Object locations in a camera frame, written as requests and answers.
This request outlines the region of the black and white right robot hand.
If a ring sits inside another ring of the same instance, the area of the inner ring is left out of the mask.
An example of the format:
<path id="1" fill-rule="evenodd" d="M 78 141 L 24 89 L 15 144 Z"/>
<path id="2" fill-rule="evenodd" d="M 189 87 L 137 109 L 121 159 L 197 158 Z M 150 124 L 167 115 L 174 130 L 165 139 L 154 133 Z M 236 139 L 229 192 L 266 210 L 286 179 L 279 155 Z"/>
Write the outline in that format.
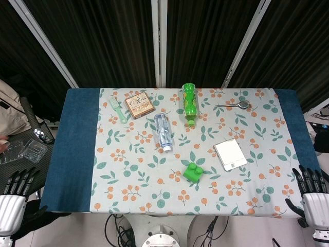
<path id="1" fill-rule="evenodd" d="M 308 226 L 318 232 L 328 231 L 328 189 L 322 173 L 299 166 L 293 169 L 302 197 L 303 209 L 297 208 L 290 199 L 287 206 L 299 215 Z"/>

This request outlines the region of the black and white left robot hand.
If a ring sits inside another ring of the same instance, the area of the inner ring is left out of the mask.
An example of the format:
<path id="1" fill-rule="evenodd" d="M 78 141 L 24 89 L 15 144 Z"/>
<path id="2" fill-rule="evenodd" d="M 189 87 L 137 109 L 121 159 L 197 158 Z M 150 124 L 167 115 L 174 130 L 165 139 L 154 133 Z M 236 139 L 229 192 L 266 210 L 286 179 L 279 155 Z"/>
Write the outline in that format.
<path id="1" fill-rule="evenodd" d="M 43 206 L 33 214 L 25 215 L 28 193 L 39 173 L 32 167 L 16 171 L 6 180 L 1 194 L 1 236 L 14 235 L 23 222 L 35 220 L 46 211 L 47 206 Z"/>

